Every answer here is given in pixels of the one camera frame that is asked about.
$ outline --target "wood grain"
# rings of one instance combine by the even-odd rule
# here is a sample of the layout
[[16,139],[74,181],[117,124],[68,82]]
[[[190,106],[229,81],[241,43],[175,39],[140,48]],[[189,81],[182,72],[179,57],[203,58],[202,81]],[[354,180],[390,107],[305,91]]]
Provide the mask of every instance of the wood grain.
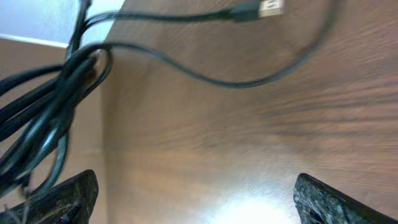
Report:
[[[131,0],[123,9],[182,14],[231,4]],[[287,1],[282,17],[246,24],[123,21],[108,40],[151,46],[210,77],[249,80],[294,59],[327,4]],[[309,63],[249,90],[117,51],[103,89],[109,222],[299,223],[292,190],[301,172],[398,218],[397,11],[396,0],[346,1]]]

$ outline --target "usb cable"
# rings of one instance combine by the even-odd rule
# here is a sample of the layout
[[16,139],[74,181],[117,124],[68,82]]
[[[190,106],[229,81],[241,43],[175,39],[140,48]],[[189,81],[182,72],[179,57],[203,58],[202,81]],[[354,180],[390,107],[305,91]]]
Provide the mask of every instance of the usb cable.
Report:
[[[161,60],[178,71],[213,85],[226,88],[251,88],[279,80],[304,64],[327,40],[338,16],[343,0],[330,0],[325,22],[317,38],[306,47],[306,51],[290,65],[264,78],[248,82],[226,82],[206,77],[190,70],[162,52],[143,45],[123,42],[104,42],[80,48],[80,40],[87,29],[108,20],[140,20],[152,22],[209,22],[227,21],[248,22],[262,17],[282,14],[282,0],[252,1],[238,4],[229,9],[192,16],[165,16],[142,12],[107,12],[86,19],[89,0],[80,0],[80,10],[75,31],[70,39],[67,60],[64,64],[36,68],[0,81],[0,96],[9,90],[34,78],[57,72],[53,80],[31,90],[24,96],[0,109],[0,141],[7,139],[26,125],[20,137],[0,158],[0,198],[21,185],[29,185],[30,174],[52,151],[57,156],[46,180],[35,190],[22,190],[27,197],[40,197],[56,183],[65,163],[68,151],[69,129],[76,106],[88,96],[108,76],[113,65],[112,50],[127,48],[137,50]],[[94,66],[97,58],[94,53],[103,50],[107,57],[104,70],[96,77]]]

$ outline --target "white wall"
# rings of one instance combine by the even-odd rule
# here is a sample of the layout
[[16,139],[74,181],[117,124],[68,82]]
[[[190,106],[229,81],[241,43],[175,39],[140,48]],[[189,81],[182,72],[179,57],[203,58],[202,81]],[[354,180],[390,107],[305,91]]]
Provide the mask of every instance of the white wall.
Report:
[[[89,16],[120,10],[124,0],[92,0]],[[79,0],[0,0],[0,35],[66,44],[73,33]],[[112,22],[91,28],[83,44],[104,41]]]

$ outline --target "usb connector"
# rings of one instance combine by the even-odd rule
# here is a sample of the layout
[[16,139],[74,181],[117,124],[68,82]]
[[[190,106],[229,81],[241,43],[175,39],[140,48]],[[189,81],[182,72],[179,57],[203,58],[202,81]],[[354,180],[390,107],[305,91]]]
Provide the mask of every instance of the usb connector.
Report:
[[243,0],[231,10],[235,21],[248,22],[283,13],[284,0]]
[[281,15],[283,7],[284,0],[263,0],[260,2],[259,17]]

